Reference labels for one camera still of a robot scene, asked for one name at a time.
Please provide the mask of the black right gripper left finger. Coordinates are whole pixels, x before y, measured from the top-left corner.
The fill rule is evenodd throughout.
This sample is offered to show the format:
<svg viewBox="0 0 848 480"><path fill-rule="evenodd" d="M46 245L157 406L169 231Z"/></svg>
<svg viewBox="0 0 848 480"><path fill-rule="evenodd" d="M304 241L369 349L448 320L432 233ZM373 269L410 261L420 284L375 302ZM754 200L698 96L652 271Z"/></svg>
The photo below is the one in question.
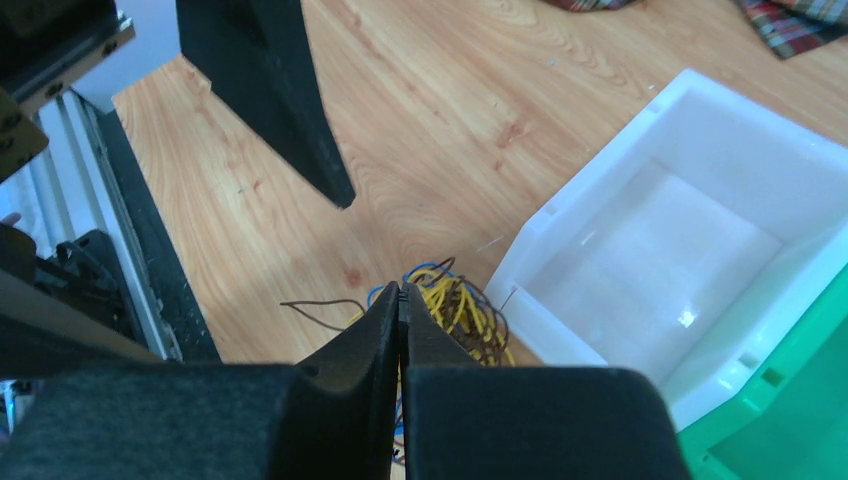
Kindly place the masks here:
<svg viewBox="0 0 848 480"><path fill-rule="evenodd" d="M398 303L301 362L109 362L46 383L1 453L5 479L387 479Z"/></svg>

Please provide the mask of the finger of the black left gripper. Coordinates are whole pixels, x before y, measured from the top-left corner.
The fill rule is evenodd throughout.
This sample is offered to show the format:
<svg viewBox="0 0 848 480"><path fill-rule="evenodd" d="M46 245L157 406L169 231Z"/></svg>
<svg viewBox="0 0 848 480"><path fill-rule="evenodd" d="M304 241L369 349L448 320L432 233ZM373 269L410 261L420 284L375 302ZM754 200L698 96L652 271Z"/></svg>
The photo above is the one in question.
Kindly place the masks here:
<svg viewBox="0 0 848 480"><path fill-rule="evenodd" d="M329 125L299 0L182 0L183 57L211 90L340 209L356 192Z"/></svg>

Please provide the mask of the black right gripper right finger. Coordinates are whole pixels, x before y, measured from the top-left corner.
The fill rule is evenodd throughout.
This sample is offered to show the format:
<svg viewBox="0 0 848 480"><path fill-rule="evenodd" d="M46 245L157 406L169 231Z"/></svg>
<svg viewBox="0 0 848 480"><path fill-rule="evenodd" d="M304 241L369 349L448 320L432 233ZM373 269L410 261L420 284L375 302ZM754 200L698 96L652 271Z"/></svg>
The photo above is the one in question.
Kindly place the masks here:
<svg viewBox="0 0 848 480"><path fill-rule="evenodd" d="M687 479L667 407L641 373L613 367L485 367L399 303L410 479Z"/></svg>

